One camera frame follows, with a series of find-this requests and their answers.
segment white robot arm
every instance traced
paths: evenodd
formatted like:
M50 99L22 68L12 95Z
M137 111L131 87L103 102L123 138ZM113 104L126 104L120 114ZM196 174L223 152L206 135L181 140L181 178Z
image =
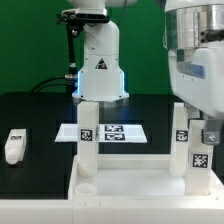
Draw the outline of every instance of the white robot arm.
M76 35L84 31L85 35L84 65L77 74L78 87L73 97L103 104L128 98L124 72L119 67L119 29L110 21L106 6L122 7L137 0L68 1L74 9L63 11L61 20L67 24L68 32Z
M166 45L175 95L224 117L224 0L168 0Z

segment white block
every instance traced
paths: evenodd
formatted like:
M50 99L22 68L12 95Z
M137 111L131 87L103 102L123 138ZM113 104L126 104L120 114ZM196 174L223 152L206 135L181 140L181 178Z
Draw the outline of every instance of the white block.
M183 177L188 162L188 121L183 103L174 104L169 173Z
M5 158L7 163L15 165L23 161L26 148L26 129L12 129L5 145Z
M213 146L202 143L205 121L192 120L189 131L189 159L185 176L186 195L209 195Z
M97 173L99 151L99 103L81 102L78 105L78 171L83 177Z

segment white rectangular object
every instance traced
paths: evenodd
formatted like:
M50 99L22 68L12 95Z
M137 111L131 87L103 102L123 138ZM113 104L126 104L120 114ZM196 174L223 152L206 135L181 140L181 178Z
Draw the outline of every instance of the white rectangular object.
M78 105L79 175L91 177L97 173L99 152L99 103L81 102Z
M77 124L62 124L55 142L77 142L77 128ZM101 124L99 142L147 143L147 139L141 125Z
M23 161L26 148L26 129L12 129L5 145L6 162L15 165Z

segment blue light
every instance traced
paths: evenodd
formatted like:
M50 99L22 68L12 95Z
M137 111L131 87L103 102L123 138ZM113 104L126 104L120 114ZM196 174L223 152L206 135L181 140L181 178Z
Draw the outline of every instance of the blue light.
M77 90L75 91L76 95L79 95L79 84L80 84L80 71L78 72Z

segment white pillar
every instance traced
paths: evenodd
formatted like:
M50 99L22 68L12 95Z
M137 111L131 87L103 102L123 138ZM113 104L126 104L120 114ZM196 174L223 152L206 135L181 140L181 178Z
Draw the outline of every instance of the white pillar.
M205 121L192 120L189 131L189 159L185 176L186 195L209 195L213 146L202 142Z
M97 173L99 151L99 103L81 102L78 105L78 172L92 177Z
M183 177L188 161L188 120L183 103L174 104L169 172Z

